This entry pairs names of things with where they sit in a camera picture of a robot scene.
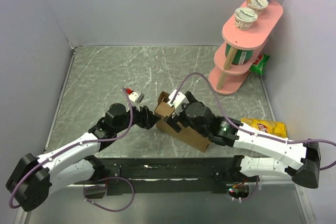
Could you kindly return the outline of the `brown cardboard box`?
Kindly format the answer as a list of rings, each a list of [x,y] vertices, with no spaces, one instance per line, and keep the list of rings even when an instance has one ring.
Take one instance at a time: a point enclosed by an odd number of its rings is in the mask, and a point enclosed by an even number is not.
[[[176,132],[164,121],[164,118],[171,115],[174,111],[173,108],[167,104],[168,101],[169,94],[162,91],[157,99],[157,106],[154,110],[155,115],[160,117],[160,120],[156,123],[157,129],[205,153],[211,143],[210,140],[202,137],[190,127],[185,128],[180,122],[178,122],[177,125],[181,128],[181,130]]]

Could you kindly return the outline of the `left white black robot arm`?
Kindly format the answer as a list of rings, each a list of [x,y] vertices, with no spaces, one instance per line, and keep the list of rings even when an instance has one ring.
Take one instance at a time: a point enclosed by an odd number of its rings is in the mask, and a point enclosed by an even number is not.
[[[78,162],[121,139],[120,132],[126,135],[134,125],[149,130],[159,119],[147,106],[127,109],[115,103],[87,133],[71,143],[38,157],[31,153],[22,156],[6,183],[10,208],[34,210],[50,195],[55,187],[51,180],[61,172],[70,167],[78,170]]]

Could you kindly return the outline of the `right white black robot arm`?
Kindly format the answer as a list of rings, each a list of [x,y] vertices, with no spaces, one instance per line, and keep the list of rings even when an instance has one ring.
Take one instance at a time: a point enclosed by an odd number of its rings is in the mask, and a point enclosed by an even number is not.
[[[239,182],[245,177],[270,176],[291,179],[302,187],[318,188],[321,159],[318,143],[295,143],[247,123],[216,116],[190,92],[182,94],[174,90],[169,94],[167,104],[173,112],[164,120],[174,131],[190,127],[214,144],[262,155],[260,158],[240,157],[239,162],[229,169],[233,180]]]

